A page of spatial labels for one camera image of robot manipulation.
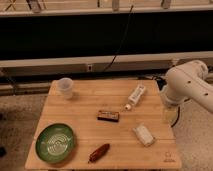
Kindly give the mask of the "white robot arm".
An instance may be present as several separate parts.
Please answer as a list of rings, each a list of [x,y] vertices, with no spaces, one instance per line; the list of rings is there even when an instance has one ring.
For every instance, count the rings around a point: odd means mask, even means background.
[[[170,68],[165,74],[166,84],[160,91],[165,122],[173,125],[179,117],[179,106],[185,98],[197,102],[213,114],[213,86],[205,81],[207,65],[193,60]]]

